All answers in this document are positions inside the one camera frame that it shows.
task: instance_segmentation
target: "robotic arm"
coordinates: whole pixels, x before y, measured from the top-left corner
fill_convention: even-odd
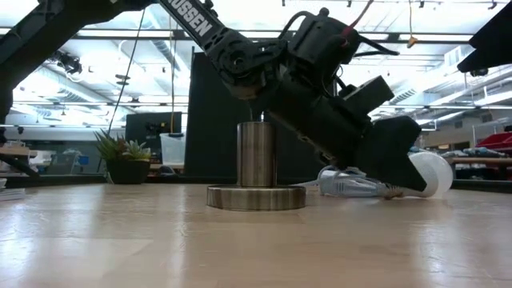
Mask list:
[[[71,23],[66,23],[69,28],[67,38],[53,41],[53,50],[41,55],[35,65],[32,61],[30,72],[46,59],[44,57],[72,37],[72,31],[76,33],[93,22],[108,21],[124,10],[140,10],[149,5],[137,0],[47,1],[67,3],[64,7],[68,8],[66,15]],[[83,2],[88,6],[97,2],[100,10],[109,13],[99,17],[96,12],[100,11],[98,6],[96,11],[70,6],[70,3],[79,6],[77,3]],[[267,111],[296,131],[300,139],[314,145],[326,162],[340,169],[354,166],[367,177],[393,186],[420,191],[426,187],[407,156],[421,131],[418,124],[409,117],[372,123],[367,116],[393,97],[382,77],[354,87],[346,86],[335,75],[341,64],[350,62],[361,42],[380,50],[378,53],[391,54],[392,51],[360,36],[354,25],[348,26],[330,18],[326,8],[322,8],[318,15],[309,12],[296,14],[275,40],[252,42],[223,25],[212,10],[210,0],[206,3],[199,0],[158,0],[158,3],[205,51],[232,95],[250,103],[254,119]],[[73,18],[73,13],[80,14],[81,21]],[[301,16],[305,18],[300,28],[290,37],[288,28]],[[12,40],[13,35],[9,37],[10,34],[0,39],[0,52],[3,52],[5,38]],[[0,59],[0,77],[6,71],[4,63],[5,59]],[[19,75],[16,81],[10,82],[9,88],[15,88],[27,75]],[[342,87],[338,95],[326,90],[334,80]]]

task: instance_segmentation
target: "potted plant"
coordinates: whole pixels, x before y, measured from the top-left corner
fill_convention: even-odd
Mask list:
[[[142,184],[150,172],[149,148],[145,143],[127,142],[123,137],[113,138],[107,132],[94,132],[98,151],[106,162],[108,178],[114,184]]]

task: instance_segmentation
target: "plant pot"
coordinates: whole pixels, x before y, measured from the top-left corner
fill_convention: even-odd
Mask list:
[[[106,169],[114,184],[142,184],[150,172],[150,162],[142,160],[107,161]]]

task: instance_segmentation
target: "black robotic arm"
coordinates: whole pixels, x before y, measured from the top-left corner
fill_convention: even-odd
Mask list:
[[[318,15],[300,12],[279,38],[252,42],[225,27],[209,0],[157,2],[205,51],[233,96],[249,101],[254,118],[267,111],[341,169],[355,166],[368,177],[394,186],[425,188],[407,156],[421,131],[418,124],[408,117],[372,123],[367,116],[393,97],[382,77],[360,87],[345,86],[337,79],[342,91],[332,95],[326,90],[339,66],[350,62],[361,42],[390,53],[361,37],[354,24],[330,18],[325,8]],[[84,25],[105,22],[125,10],[141,10],[149,4],[140,0],[40,0],[34,10],[38,13],[27,15],[0,39],[0,78],[9,79],[2,84],[3,110],[8,111],[12,104],[10,91]],[[299,30],[286,38],[291,21],[300,16],[305,18]],[[60,25],[66,28],[56,37]],[[27,33],[30,26],[34,32]],[[44,49],[29,53],[43,43]],[[14,48],[5,50],[7,44]],[[28,55],[30,59],[20,59]],[[9,92],[10,102],[5,97]],[[5,120],[5,115],[0,115],[0,120]]]

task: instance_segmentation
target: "black partition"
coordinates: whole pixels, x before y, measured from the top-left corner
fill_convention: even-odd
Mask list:
[[[186,128],[185,176],[236,181],[237,124],[250,120],[246,102],[230,95],[203,53],[192,62]],[[314,149],[272,118],[278,132],[278,180],[283,184],[317,177],[322,164]]]
[[[237,124],[250,120],[249,107],[230,95],[204,53],[192,61],[188,115],[185,176],[236,181]]]
[[[161,149],[160,134],[182,132],[182,112],[138,113],[126,116],[126,140],[146,143],[152,150]]]

